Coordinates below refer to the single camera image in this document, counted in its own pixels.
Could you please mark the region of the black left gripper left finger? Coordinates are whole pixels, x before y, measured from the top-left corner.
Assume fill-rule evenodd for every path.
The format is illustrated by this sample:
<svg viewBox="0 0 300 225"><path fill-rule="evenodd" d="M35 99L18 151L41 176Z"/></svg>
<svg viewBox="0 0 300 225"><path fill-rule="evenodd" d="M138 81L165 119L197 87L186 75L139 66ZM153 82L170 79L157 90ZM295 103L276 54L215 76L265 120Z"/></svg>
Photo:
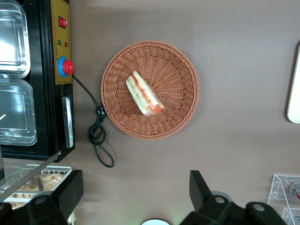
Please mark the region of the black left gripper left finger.
<svg viewBox="0 0 300 225"><path fill-rule="evenodd" d="M11 204L0 204L2 225L66 225L84 193L83 172L73 170L51 193L42 194L25 206L12 209Z"/></svg>

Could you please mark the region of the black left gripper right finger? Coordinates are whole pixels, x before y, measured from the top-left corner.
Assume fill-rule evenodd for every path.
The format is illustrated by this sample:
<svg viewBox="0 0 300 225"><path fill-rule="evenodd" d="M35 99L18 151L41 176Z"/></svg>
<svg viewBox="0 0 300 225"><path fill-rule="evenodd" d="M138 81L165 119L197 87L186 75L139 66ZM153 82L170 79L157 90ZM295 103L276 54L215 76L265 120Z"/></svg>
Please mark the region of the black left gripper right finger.
<svg viewBox="0 0 300 225"><path fill-rule="evenodd" d="M189 196L194 207L182 225L284 225L269 205L249 202L242 208L221 194L213 194L201 173L190 171Z"/></svg>

